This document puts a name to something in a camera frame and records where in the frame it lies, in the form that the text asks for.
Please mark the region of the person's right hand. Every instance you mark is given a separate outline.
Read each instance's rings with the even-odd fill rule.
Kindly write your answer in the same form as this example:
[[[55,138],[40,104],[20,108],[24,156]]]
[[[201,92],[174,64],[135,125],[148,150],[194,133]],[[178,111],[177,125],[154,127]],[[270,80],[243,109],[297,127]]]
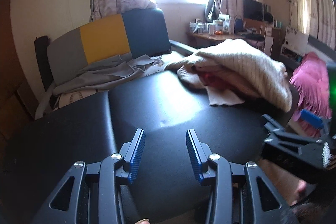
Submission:
[[[299,201],[301,201],[305,197],[306,188],[307,188],[307,183],[304,180],[299,180],[297,184],[297,188],[293,194],[293,201],[291,203],[291,206],[297,204]]]

